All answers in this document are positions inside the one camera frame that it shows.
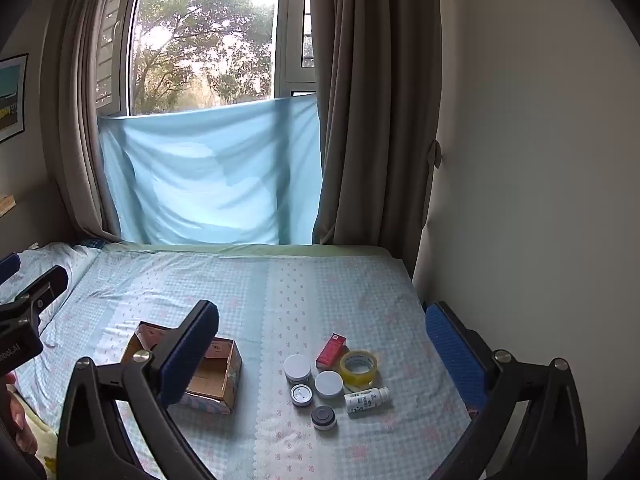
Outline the person's left hand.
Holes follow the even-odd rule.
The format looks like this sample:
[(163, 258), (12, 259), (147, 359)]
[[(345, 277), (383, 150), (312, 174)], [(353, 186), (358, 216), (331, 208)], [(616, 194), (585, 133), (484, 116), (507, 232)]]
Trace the person's left hand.
[(9, 372), (4, 376), (4, 380), (6, 381), (4, 390), (8, 393), (9, 410), (15, 430), (14, 441), (22, 452), (35, 455), (38, 450), (37, 439), (26, 422), (26, 414), (22, 404), (18, 402), (17, 397), (9, 390), (9, 386), (14, 386), (16, 383), (15, 373)]

